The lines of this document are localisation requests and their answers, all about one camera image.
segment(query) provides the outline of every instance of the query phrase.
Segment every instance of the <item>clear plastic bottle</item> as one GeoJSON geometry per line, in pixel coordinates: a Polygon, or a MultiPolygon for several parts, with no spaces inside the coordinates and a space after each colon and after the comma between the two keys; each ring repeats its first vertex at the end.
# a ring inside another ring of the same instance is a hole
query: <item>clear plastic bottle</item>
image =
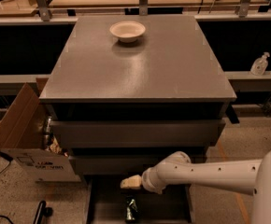
{"type": "Polygon", "coordinates": [[[267,57],[269,57],[269,53],[265,52],[264,55],[255,60],[253,66],[251,67],[250,71],[252,74],[256,76],[261,76],[264,74],[266,67],[268,66],[267,57]]]}

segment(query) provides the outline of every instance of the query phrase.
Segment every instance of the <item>bowl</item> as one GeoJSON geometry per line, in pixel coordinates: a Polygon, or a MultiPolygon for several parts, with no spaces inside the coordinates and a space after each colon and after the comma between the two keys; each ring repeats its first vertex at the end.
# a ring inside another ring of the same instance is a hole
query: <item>bowl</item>
{"type": "Polygon", "coordinates": [[[121,42],[131,43],[143,35],[146,28],[143,24],[136,21],[121,21],[113,24],[109,31],[116,36],[121,42]]]}

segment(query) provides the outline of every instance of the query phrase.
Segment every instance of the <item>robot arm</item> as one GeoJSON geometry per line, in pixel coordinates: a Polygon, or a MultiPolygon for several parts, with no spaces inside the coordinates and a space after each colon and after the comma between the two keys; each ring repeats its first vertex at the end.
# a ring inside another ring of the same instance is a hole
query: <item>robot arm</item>
{"type": "Polygon", "coordinates": [[[261,160],[191,163],[183,152],[176,152],[140,177],[121,182],[122,189],[144,189],[161,194],[167,185],[197,184],[252,195],[261,160]]]}

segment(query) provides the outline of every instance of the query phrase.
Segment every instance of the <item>metal table surface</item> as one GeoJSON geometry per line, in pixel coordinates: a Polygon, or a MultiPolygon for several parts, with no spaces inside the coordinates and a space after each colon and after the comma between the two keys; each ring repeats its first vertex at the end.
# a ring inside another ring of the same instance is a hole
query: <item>metal table surface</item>
{"type": "Polygon", "coordinates": [[[235,93],[193,16],[78,18],[43,90],[42,103],[230,102],[235,93]],[[146,33],[123,44],[109,31],[138,21],[146,33]]]}

